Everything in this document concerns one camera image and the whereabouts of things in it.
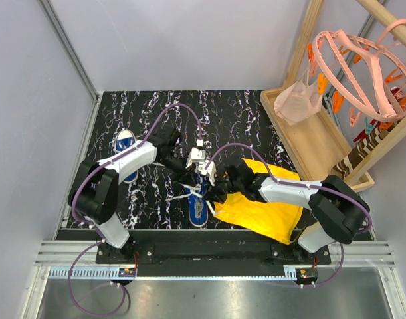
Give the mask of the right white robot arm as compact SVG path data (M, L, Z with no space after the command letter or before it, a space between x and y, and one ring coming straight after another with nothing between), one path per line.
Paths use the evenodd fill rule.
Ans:
M372 226L369 205L334 175L322 181L281 179L271 171L255 173L243 162L228 165L224 177L210 178L204 199L224 204L235 193L253 202L291 204L312 212L316 222L303 230L291 248L294 260L302 264L323 246L348 245Z

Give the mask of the white shoelace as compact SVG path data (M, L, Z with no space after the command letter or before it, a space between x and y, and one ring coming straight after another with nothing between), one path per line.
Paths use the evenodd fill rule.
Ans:
M201 185L197 186L190 186L190 185L183 185L183 187L187 190L187 193L185 195L178 195L174 196L172 198L167 199L167 201L173 201L176 199L184 199L188 197L194 198L194 204L191 204L191 212L193 213L193 216L195 218L200 218L202 215L202 212L208 213L208 211L211 212L213 216L217 216L219 213L214 210L214 208L211 206L211 204L203 199L203 195L201 194Z

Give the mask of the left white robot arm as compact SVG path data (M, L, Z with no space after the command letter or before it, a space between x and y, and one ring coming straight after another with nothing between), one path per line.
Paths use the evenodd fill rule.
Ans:
M96 228L119 263L128 262L134 253L133 246L127 243L129 232L116 214L119 185L135 181L139 169L156 163L170 169L175 182L194 187L196 177L186 166L187 158L175 153L180 141L181 133L172 127L152 134L142 146L130 130L122 130L116 137L113 156L100 161L86 159L80 164L68 204L78 218Z

